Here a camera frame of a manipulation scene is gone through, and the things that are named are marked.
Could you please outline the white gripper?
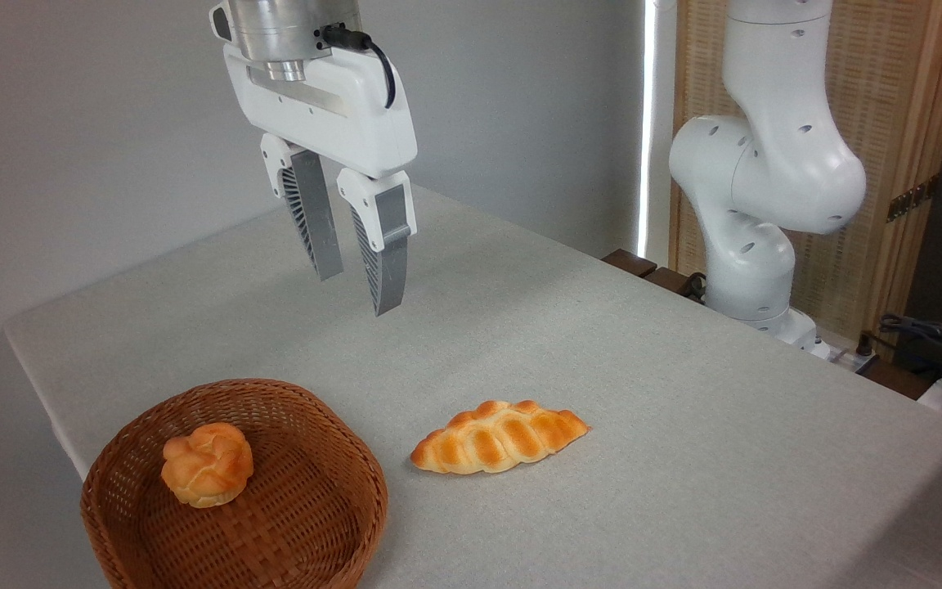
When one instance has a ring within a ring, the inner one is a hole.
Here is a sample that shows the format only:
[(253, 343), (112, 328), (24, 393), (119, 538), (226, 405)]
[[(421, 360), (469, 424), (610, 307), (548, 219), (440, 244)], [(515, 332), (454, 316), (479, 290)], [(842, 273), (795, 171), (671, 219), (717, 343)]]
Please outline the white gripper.
[(399, 306), (408, 240), (418, 232), (409, 178), (400, 170), (418, 155), (418, 144), (397, 68), (395, 101), (386, 108), (388, 84), (373, 53), (334, 49), (304, 65), (302, 82), (269, 79), (233, 44), (223, 55), (240, 108), (266, 132), (259, 149), (269, 182), (319, 280), (343, 272), (322, 155), (346, 167), (338, 190), (350, 206), (375, 316)]

